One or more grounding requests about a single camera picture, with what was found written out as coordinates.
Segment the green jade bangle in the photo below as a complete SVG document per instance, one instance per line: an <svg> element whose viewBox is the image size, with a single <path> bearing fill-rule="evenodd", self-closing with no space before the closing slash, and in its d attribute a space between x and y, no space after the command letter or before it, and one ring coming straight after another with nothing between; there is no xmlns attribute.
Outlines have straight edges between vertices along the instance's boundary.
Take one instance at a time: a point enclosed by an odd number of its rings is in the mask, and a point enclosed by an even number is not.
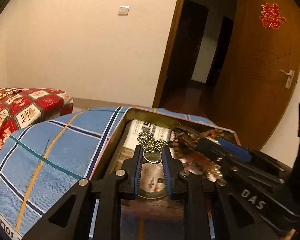
<svg viewBox="0 0 300 240"><path fill-rule="evenodd" d="M138 196L147 200L159 200L167 196L162 163L143 163Z"/></svg>

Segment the brown wooden bead mala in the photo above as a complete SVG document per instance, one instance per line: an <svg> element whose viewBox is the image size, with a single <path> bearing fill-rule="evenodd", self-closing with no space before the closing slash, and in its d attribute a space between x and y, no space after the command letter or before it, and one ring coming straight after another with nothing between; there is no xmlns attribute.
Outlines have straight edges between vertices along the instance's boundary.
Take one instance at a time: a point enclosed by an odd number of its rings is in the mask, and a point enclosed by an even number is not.
<svg viewBox="0 0 300 240"><path fill-rule="evenodd" d="M173 148L174 155L181 159L184 155L194 153L197 149L197 143L200 139L217 139L225 138L225 133L221 129L210 129L205 132L198 132L193 128L177 125L174 126L171 139L168 145Z"/></svg>

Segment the blue plaid tablecloth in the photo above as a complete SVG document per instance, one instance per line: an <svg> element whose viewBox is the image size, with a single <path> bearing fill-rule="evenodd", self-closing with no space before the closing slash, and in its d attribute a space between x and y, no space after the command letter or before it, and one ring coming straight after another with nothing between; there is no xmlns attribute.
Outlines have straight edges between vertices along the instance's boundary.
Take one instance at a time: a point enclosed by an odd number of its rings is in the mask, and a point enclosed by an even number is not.
<svg viewBox="0 0 300 240"><path fill-rule="evenodd" d="M0 150L0 239L21 239L79 178L89 178L128 107L68 114L13 132Z"/></svg>

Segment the brown wooden door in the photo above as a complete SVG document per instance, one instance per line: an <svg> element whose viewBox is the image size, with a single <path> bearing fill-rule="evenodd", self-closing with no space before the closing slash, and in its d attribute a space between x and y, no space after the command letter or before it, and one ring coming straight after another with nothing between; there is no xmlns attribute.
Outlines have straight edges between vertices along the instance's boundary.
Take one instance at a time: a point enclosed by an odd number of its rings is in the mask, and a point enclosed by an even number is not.
<svg viewBox="0 0 300 240"><path fill-rule="evenodd" d="M276 3L287 22L264 28L261 5ZM300 9L294 0L237 0L234 27L212 94L211 119L260 150L280 122L293 94L279 70L300 72Z"/></svg>

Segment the pink metal tin box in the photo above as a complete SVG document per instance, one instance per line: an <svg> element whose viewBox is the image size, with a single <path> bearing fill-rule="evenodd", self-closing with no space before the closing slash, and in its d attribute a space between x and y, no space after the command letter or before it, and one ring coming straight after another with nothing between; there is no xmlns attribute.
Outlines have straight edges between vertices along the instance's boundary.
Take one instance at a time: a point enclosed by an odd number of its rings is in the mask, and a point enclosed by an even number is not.
<svg viewBox="0 0 300 240"><path fill-rule="evenodd" d="M82 127L100 137L85 173L88 179L103 176L116 167L116 159L121 152L118 148L123 146L122 137L128 142L124 148L133 150L138 142L138 134L143 131L148 131L155 140L168 141L172 138L172 129L177 125L187 126L198 132L221 129L228 141L240 144L234 131L217 126L207 118L175 113L163 108L94 108L85 113L84 121Z"/></svg>

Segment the red patterned bedspread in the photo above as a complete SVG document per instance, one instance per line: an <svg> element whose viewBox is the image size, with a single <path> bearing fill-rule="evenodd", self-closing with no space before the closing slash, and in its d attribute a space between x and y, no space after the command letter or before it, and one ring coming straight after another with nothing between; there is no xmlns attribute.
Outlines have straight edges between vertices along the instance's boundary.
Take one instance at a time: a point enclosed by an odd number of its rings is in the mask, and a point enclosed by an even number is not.
<svg viewBox="0 0 300 240"><path fill-rule="evenodd" d="M16 130L72 113L73 98L54 88L0 88L0 150Z"/></svg>

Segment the red double happiness sticker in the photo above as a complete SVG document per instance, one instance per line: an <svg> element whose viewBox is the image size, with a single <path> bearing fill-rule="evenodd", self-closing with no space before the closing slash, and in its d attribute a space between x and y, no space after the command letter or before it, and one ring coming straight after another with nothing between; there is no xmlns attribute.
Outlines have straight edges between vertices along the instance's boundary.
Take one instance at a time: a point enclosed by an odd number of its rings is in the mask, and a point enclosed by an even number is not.
<svg viewBox="0 0 300 240"><path fill-rule="evenodd" d="M264 28L279 29L283 23L286 23L287 20L285 17L280 15L280 7L278 4L273 3L264 3L261 5L261 14L259 19Z"/></svg>

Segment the brown wooden door frame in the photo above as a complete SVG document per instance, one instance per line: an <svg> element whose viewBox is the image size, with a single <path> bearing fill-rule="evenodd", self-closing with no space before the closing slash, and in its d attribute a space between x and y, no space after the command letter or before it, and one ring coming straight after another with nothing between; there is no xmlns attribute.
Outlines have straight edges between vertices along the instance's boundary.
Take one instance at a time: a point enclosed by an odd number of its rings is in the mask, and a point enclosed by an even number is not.
<svg viewBox="0 0 300 240"><path fill-rule="evenodd" d="M160 100L164 90L164 84L166 80L166 75L168 72L168 67L170 64L170 59L172 55L173 45L175 42L175 37L177 35L178 24L180 21L180 16L183 8L184 0L177 0L175 5L175 10L173 13L173 18L171 22L170 32L167 39L166 49L164 53L164 58L161 65L161 70L159 74L158 84L155 91L155 96L152 104L152 108L157 108L160 105Z"/></svg>

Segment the white wall switch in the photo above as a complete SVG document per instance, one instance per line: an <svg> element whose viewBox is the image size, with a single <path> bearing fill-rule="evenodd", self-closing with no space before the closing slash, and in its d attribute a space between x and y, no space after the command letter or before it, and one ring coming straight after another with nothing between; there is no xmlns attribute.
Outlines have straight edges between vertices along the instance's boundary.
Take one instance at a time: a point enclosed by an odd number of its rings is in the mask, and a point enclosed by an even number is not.
<svg viewBox="0 0 300 240"><path fill-rule="evenodd" d="M120 6L118 15L119 16L128 16L129 9L130 9L130 6L128 6L128 5Z"/></svg>

